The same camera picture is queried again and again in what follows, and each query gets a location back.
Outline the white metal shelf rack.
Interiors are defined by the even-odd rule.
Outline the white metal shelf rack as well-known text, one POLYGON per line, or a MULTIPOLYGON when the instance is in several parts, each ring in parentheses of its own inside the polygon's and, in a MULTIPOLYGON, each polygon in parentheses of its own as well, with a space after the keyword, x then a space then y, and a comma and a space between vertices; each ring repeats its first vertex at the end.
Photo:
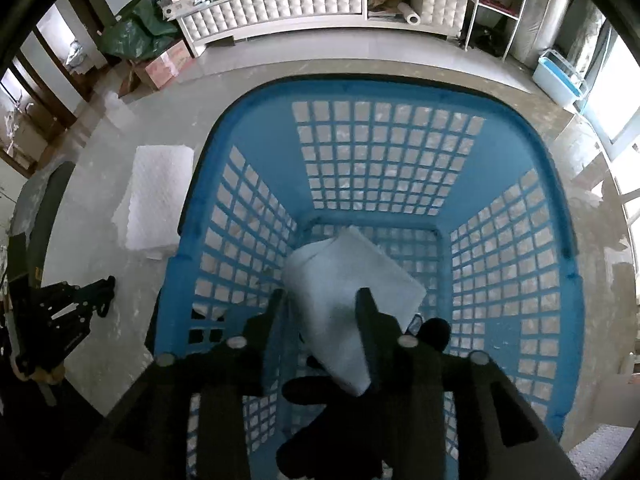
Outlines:
POLYGON ((526 3, 527 0, 469 0, 464 48, 484 50, 504 61, 512 47, 526 3))

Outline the white paper roll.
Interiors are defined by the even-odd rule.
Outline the white paper roll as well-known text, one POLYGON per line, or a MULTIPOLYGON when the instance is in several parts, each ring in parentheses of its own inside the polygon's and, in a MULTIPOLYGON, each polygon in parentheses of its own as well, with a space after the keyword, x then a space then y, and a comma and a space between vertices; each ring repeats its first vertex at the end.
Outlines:
POLYGON ((419 26, 421 24, 421 17, 415 10, 407 3, 400 2, 397 5, 398 12, 402 15, 407 24, 411 26, 419 26))

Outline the brown wooden door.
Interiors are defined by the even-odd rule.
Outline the brown wooden door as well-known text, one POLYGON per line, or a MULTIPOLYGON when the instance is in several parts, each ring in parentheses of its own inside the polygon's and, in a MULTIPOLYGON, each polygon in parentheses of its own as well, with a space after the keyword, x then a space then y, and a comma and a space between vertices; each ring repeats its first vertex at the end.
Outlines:
POLYGON ((31 177, 78 121, 94 95, 100 70, 90 58, 67 66, 33 29, 1 75, 1 160, 31 177))

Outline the pink cardboard box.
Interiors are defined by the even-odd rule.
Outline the pink cardboard box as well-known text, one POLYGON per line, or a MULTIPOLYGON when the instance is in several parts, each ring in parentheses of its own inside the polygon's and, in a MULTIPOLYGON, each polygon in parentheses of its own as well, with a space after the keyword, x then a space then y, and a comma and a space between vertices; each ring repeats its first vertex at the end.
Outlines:
POLYGON ((142 84, 157 91, 174 81, 193 62, 188 47, 179 40, 154 60, 137 63, 132 69, 142 84))

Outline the black plush toy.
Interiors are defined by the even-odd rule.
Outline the black plush toy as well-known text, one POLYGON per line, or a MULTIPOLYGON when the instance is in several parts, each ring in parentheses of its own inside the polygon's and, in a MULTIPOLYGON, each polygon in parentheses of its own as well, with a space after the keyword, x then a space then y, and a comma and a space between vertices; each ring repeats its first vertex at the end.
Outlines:
POLYGON ((386 370, 353 396, 329 377, 292 379, 283 394, 293 404, 324 410, 277 450, 289 479, 442 479, 446 472, 442 352, 450 325, 431 318, 413 348, 394 344, 386 370))

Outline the grey towel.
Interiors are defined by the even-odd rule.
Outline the grey towel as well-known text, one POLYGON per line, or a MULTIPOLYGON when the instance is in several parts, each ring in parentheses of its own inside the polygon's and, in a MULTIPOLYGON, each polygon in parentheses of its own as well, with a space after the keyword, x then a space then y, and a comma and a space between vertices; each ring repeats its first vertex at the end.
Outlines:
POLYGON ((378 310, 403 330, 426 296, 422 284, 354 226, 294 250, 282 280, 309 351, 356 396, 371 383, 356 321, 358 290, 369 289, 378 310))

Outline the blue plastic laundry basket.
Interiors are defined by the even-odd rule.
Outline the blue plastic laundry basket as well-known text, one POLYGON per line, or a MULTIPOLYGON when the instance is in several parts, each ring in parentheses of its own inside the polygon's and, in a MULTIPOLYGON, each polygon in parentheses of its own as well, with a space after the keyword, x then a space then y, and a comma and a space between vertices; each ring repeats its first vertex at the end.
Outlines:
POLYGON ((582 357, 584 294, 565 193, 533 127, 489 96, 372 76, 280 79, 215 122, 186 194, 157 303, 171 470, 288 479, 278 448, 323 410, 292 379, 329 377, 285 289, 294 250, 354 226, 422 284, 407 332, 450 324, 443 479, 573 479, 562 450, 582 357), (276 380, 224 382, 222 344, 288 298, 276 380))

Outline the blue white storage bin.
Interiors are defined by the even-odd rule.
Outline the blue white storage bin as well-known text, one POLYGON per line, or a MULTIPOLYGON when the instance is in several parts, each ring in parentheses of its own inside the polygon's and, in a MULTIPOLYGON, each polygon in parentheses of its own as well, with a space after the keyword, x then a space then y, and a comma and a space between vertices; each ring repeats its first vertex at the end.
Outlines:
POLYGON ((582 100, 588 84, 574 66, 553 49, 539 55, 533 82, 559 107, 568 107, 582 100))

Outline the white tufted tv cabinet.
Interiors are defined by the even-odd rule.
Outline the white tufted tv cabinet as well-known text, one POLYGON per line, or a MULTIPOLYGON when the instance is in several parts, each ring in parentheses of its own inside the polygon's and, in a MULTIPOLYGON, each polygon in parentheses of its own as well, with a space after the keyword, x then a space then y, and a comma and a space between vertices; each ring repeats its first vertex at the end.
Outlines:
POLYGON ((380 28, 426 32, 448 39, 462 33, 469 0, 207 0, 182 11, 166 11, 196 56, 213 42, 250 39, 311 29, 380 28), (406 23, 397 10, 407 3, 421 17, 406 23))

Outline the white quilted towel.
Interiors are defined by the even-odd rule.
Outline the white quilted towel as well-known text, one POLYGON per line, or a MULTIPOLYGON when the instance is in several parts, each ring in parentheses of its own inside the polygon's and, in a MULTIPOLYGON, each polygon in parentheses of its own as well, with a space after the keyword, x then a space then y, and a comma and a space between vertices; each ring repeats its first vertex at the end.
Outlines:
POLYGON ((173 254, 192 179, 194 151, 186 145, 140 145, 112 222, 119 246, 151 260, 173 254))

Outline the green plastic bag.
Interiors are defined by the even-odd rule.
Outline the green plastic bag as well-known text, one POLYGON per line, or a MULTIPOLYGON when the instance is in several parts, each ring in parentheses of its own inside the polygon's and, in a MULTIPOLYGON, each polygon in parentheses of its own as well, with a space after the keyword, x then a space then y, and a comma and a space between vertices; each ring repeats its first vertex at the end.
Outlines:
POLYGON ((155 0, 130 0, 96 44, 103 54, 141 62, 160 56, 178 37, 178 27, 163 20, 155 0))

